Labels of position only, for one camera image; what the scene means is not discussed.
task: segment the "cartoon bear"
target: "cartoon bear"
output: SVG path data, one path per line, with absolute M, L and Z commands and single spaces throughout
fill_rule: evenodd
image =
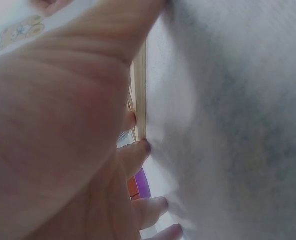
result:
M 44 30 L 44 25 L 41 24 L 43 17 L 34 15 L 25 20 L 7 27 L 0 34 L 0 51 L 5 49 L 11 43 L 18 42 L 23 39 L 38 36 Z

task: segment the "finger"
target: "finger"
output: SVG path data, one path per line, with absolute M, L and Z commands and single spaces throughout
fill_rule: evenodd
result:
M 179 240 L 182 235 L 183 232 L 181 226 L 179 224 L 175 224 L 147 240 Z
M 123 122 L 121 131 L 122 132 L 129 131 L 136 125 L 136 122 L 137 122 L 136 115 L 134 114 L 133 111 L 127 108 L 125 120 Z
M 153 226 L 168 210 L 164 197 L 141 198 L 131 202 L 140 230 Z
M 129 65 L 164 3 L 165 0 L 101 0 L 66 26 L 45 34 L 41 44 L 56 50 L 112 56 Z M 45 36 L 53 38 L 46 42 Z
M 45 11 L 46 17 L 54 15 L 56 12 L 68 6 L 73 0 L 57 0 L 53 4 L 50 4 Z
M 29 4 L 36 8 L 39 12 L 46 16 L 46 9 L 50 6 L 50 3 L 43 0 L 29 0 Z
M 117 154 L 129 179 L 141 169 L 150 154 L 150 146 L 146 140 L 137 141 L 119 148 Z

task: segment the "skin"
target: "skin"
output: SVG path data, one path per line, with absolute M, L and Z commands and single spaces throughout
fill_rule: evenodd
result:
M 163 5 L 103 0 L 0 57 L 0 240 L 138 240 L 167 210 L 163 197 L 128 196 L 148 143 L 115 144 L 135 125 L 129 67 Z

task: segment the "white surface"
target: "white surface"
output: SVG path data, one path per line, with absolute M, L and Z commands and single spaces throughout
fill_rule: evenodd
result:
M 296 0 L 172 0 L 147 41 L 144 166 L 187 240 L 296 239 Z

